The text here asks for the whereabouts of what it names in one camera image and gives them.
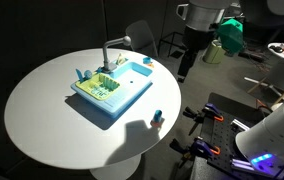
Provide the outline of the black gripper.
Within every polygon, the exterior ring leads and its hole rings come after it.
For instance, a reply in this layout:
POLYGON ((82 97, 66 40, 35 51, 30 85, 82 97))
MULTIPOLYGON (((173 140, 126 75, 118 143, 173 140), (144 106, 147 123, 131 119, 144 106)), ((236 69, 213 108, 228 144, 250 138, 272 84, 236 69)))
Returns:
POLYGON ((210 41, 210 33, 194 30, 188 26, 184 29, 182 43, 186 51, 182 57, 179 70, 178 81, 183 83, 190 68, 194 65, 195 58, 200 50, 205 49, 210 41))

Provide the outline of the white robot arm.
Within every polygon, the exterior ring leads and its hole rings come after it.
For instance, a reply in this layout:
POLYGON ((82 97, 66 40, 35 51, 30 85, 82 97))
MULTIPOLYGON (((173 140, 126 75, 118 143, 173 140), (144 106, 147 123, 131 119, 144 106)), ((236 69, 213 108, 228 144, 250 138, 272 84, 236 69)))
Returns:
POLYGON ((257 26, 282 26, 284 0, 188 0, 176 7, 176 14, 185 23, 182 38, 185 53, 178 69, 178 80, 183 82, 198 52, 213 41, 223 20, 244 18, 257 26))

